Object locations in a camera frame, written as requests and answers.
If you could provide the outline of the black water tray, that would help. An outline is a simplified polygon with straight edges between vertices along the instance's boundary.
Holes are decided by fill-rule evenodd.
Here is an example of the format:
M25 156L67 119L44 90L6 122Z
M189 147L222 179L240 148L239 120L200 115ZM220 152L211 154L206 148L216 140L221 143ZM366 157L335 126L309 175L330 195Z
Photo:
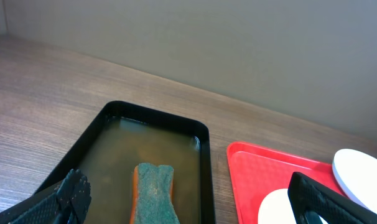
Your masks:
M72 169L91 184L87 223L128 223L133 170L149 162L174 168L173 204L181 223L215 223L210 138L201 122L123 101L111 101L40 185Z

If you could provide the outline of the red plastic tray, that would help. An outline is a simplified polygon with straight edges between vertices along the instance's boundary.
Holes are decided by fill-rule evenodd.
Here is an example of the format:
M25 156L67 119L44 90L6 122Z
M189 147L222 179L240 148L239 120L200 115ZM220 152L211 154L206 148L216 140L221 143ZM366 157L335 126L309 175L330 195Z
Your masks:
M226 150L239 223L257 223L264 197L288 188L293 172L301 172L344 195L332 165L248 142L233 142Z

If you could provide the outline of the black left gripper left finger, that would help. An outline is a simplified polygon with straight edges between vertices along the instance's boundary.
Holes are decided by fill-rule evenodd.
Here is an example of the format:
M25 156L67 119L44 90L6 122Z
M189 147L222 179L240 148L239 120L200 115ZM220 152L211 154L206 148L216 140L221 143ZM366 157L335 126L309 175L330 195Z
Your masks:
M0 213L0 224L83 223L91 185L82 171L70 170L56 184Z

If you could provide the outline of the white plate with brown streak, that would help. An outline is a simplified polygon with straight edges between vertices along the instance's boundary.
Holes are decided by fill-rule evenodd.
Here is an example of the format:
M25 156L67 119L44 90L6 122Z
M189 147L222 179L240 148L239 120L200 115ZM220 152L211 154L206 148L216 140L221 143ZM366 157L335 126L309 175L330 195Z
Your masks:
M296 224L287 189L277 189L265 196L259 208L258 224Z

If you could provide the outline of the white plate with sauce squiggle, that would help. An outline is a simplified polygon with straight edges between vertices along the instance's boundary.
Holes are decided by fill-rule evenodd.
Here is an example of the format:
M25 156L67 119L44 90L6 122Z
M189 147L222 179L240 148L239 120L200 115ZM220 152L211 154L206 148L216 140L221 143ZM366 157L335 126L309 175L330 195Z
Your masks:
M354 149L341 149L333 157L335 180L348 198L377 214L377 159Z

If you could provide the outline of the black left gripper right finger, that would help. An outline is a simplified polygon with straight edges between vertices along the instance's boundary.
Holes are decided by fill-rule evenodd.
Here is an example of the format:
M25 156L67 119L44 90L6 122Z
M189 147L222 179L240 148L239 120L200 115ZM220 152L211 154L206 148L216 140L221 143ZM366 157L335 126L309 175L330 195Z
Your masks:
M377 224L377 214L301 172L292 174L287 194L298 224Z

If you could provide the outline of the orange green sponge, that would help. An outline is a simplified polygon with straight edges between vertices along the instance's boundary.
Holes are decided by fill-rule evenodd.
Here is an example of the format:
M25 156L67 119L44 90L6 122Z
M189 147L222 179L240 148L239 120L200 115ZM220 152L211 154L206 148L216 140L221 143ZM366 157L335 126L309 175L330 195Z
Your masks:
M179 224L173 199L174 168L140 163L133 172L130 224Z

